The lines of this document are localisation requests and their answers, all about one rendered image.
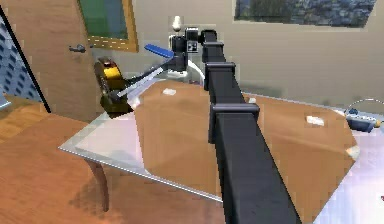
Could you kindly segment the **white round-topped object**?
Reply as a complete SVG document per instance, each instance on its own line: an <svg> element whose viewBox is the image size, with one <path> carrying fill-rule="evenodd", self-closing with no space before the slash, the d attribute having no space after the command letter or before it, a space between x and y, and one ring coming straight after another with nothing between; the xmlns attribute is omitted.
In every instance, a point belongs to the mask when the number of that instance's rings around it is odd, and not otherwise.
<svg viewBox="0 0 384 224"><path fill-rule="evenodd" d="M183 21L180 16L175 16L172 22L172 29L176 34L179 34L182 30Z"/></svg>

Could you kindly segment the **blue flat stick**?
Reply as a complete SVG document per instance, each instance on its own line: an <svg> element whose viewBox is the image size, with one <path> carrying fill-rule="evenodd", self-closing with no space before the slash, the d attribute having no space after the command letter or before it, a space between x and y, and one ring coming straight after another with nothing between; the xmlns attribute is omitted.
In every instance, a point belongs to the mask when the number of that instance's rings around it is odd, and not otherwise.
<svg viewBox="0 0 384 224"><path fill-rule="evenodd" d="M158 56L164 57L164 58L173 58L174 53L168 49L153 45L153 44L147 44L144 46L144 49L152 52Z"/></svg>

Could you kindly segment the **black framed window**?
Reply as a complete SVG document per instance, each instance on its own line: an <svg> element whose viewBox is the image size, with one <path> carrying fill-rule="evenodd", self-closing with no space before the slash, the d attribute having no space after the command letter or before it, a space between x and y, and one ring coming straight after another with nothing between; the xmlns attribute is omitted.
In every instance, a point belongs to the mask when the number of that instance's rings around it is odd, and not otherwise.
<svg viewBox="0 0 384 224"><path fill-rule="evenodd" d="M51 109L35 78L21 45L0 5L0 92L40 102Z"/></svg>

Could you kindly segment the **glass dining table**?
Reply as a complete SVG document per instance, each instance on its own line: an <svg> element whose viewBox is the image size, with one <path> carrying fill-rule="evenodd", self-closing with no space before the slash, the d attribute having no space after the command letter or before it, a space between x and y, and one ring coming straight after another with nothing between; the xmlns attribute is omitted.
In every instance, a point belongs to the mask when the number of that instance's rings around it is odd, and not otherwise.
<svg viewBox="0 0 384 224"><path fill-rule="evenodd" d="M213 201L221 199L209 94L153 79L132 92L135 110L102 114L61 150ZM384 126L349 129L339 109L246 94L303 224L384 224Z"/></svg>

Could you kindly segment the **brown wooden room door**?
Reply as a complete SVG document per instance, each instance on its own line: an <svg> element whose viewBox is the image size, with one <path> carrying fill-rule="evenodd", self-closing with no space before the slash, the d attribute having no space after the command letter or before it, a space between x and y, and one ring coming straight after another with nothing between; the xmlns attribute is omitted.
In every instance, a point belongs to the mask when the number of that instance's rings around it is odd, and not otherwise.
<svg viewBox="0 0 384 224"><path fill-rule="evenodd" d="M22 51L51 109L90 122L103 109L77 0L0 0Z"/></svg>

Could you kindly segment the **dark blue wall picture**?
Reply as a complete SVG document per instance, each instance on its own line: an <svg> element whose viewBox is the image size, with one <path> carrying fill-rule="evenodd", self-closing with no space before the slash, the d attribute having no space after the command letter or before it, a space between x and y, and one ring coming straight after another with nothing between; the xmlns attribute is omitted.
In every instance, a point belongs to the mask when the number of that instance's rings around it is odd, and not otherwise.
<svg viewBox="0 0 384 224"><path fill-rule="evenodd" d="M236 0L234 19L364 28L376 0Z"/></svg>

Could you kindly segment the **gold framed green picture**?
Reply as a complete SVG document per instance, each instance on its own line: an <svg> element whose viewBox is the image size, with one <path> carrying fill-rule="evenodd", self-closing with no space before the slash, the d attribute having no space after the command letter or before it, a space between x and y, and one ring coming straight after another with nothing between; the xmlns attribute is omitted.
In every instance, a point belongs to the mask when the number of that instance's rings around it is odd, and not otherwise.
<svg viewBox="0 0 384 224"><path fill-rule="evenodd" d="M137 53L139 51L133 0L77 0L94 48Z"/></svg>

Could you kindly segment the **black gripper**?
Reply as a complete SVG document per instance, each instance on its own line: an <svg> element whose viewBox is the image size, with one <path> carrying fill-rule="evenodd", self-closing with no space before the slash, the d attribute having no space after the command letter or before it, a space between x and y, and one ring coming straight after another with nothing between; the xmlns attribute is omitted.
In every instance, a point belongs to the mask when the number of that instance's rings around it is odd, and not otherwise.
<svg viewBox="0 0 384 224"><path fill-rule="evenodd" d="M183 72L186 70L188 65L188 55L187 55L187 41L184 36L173 35L170 38L170 46L173 52L173 58L165 60L162 64L152 66L151 68L145 70L137 76L125 79L126 84L130 84L127 88L121 91L112 91L111 97L113 101L116 101L128 95L130 92L134 91L138 87L142 86L145 82L153 79L157 74L171 69L178 72Z"/></svg>

